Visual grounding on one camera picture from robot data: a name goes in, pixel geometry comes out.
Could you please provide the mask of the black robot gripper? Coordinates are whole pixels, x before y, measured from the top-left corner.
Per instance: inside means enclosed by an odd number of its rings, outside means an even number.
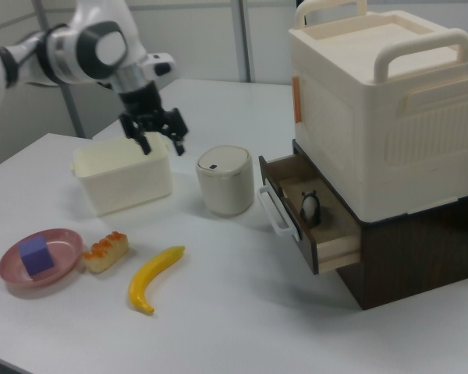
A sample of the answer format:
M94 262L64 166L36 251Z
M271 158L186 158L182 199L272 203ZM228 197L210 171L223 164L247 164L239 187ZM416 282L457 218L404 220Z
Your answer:
M119 99L124 106L124 112L119 115L123 132L127 139L133 139L140 145L145 155L151 152L151 146L144 129L137 123L139 120L144 121L144 126L157 126L158 131L172 141L178 156L185 153L183 142L188 133L186 123L178 108L164 111L154 81L138 90L120 93Z

